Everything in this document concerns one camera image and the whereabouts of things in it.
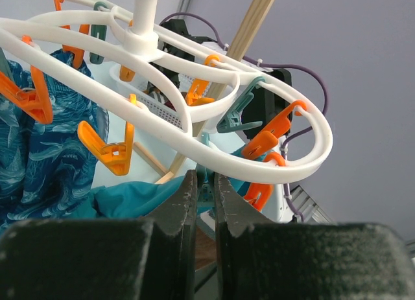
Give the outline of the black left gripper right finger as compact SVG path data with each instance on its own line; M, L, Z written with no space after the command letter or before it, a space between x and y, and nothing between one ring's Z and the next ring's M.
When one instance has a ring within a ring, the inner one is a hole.
M220 299L413 299L414 265L381 224L276 223L215 174Z

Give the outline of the white round clip hanger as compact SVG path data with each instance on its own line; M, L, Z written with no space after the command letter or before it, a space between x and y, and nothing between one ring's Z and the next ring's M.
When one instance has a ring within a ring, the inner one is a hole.
M27 20L1 20L1 47L37 67L81 95L98 103L135 127L168 144L172 149L206 168L225 176L257 183L290 183L309 177L327 159L333 147L333 134L322 112L305 96L284 82L264 75L263 87L289 102L304 101L307 110L296 107L314 131L313 149L303 158L288 161L285 167L250 161L210 148L192 135L192 125L224 113L236 94L219 98L211 104L191 107L175 85L158 70L159 66L183 75L226 84L234 89L249 84L260 72L228 56L221 56L218 67L189 62L158 49L165 41L194 56L203 58L211 50L155 24L157 0L135 0L129 12L113 3L109 11L93 10L98 0L68 0L81 4L82 10L48 12ZM58 61L49 54L22 42L29 35L94 52L135 71L160 88L173 103L181 120L175 127L147 110L131 105L115 91Z

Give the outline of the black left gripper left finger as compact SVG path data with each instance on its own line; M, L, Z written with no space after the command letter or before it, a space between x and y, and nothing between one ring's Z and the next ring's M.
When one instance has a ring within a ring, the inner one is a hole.
M198 179L138 219L24 220L1 236L2 299L192 299Z

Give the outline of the orange front hanger clip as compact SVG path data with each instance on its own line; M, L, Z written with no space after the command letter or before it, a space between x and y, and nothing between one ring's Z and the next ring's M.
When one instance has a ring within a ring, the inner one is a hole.
M266 155L263 160L265 163L273 162L276 166L285 167L285 159L281 154L276 152L271 152ZM267 204L274 186L271 184L264 183L251 183L246 194L244 195L244 200L247 201L253 208L258 211L262 211L264 206Z

